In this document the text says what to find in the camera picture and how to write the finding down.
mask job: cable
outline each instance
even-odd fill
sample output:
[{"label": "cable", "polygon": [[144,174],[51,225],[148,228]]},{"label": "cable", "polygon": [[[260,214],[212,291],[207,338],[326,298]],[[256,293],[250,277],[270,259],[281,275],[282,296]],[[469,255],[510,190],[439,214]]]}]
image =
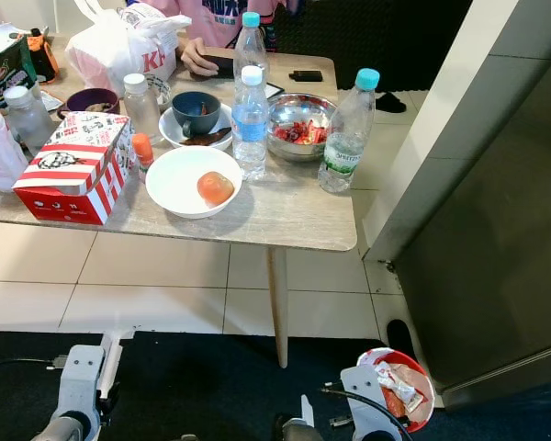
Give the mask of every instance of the cable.
[{"label": "cable", "polygon": [[352,400],[360,401],[364,404],[367,404],[375,409],[378,409],[380,412],[386,415],[387,418],[395,425],[397,426],[398,430],[401,431],[401,433],[404,435],[404,439],[407,441],[412,441],[412,437],[410,434],[406,431],[404,426],[398,421],[398,418],[396,418],[388,409],[386,409],[384,406],[382,406],[380,403],[375,402],[373,400],[370,400],[366,397],[363,397],[361,395],[358,395],[356,393],[349,392],[347,390],[334,390],[334,389],[328,389],[328,388],[321,388],[319,389],[321,392],[324,393],[332,393],[334,395],[339,395],[345,398],[351,398]]},{"label": "cable", "polygon": [[0,360],[0,365],[8,363],[41,363],[43,365],[51,365],[53,360],[44,360],[41,358],[5,358],[4,360]]}]

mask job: wooden table top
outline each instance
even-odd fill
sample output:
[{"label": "wooden table top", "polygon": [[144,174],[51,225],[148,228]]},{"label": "wooden table top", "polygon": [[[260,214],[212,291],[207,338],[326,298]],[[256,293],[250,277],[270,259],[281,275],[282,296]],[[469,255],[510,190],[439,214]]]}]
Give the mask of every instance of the wooden table top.
[{"label": "wooden table top", "polygon": [[[77,72],[67,63],[63,50],[68,39],[56,36],[52,48],[61,68],[61,78],[43,88],[67,99],[84,88]],[[212,49],[228,56],[230,50]],[[286,92],[324,96],[337,102],[333,62],[320,57],[269,54],[269,81]],[[178,63],[170,78],[172,93],[200,90],[231,106],[232,80],[197,81]],[[296,83],[288,78],[294,70],[320,70],[322,83]],[[171,150],[167,141],[154,146],[155,158]],[[353,204],[348,193],[331,195],[319,186],[319,164],[294,164],[267,155],[266,174],[244,182],[239,195],[219,214],[201,220],[182,219],[157,206],[139,181],[136,170],[122,189],[104,226],[36,220],[14,193],[0,193],[0,222],[42,225],[101,232],[121,232],[202,241],[249,243],[327,251],[349,251],[357,236]]]}]

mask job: table leg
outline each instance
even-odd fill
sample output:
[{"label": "table leg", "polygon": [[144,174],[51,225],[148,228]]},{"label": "table leg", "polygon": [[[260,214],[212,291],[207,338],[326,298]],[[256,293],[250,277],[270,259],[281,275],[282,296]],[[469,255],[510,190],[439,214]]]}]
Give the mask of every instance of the table leg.
[{"label": "table leg", "polygon": [[287,366],[287,264],[286,248],[267,247],[269,295],[274,317],[275,345],[279,366]]}]

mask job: red and white striped box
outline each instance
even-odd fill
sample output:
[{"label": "red and white striped box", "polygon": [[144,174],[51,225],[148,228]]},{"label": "red and white striped box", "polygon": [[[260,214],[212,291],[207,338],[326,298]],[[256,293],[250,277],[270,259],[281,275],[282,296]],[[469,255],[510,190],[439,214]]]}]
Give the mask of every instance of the red and white striped box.
[{"label": "red and white striped box", "polygon": [[129,117],[70,112],[13,189],[39,220],[104,225],[135,163]]}]

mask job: green bag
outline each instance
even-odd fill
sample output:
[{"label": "green bag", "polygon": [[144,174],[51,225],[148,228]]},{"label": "green bag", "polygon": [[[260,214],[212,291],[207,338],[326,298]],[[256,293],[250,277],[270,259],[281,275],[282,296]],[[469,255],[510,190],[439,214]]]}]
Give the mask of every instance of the green bag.
[{"label": "green bag", "polygon": [[0,52],[0,108],[6,107],[2,95],[8,87],[23,85],[30,89],[36,82],[37,74],[26,38],[15,41]]}]

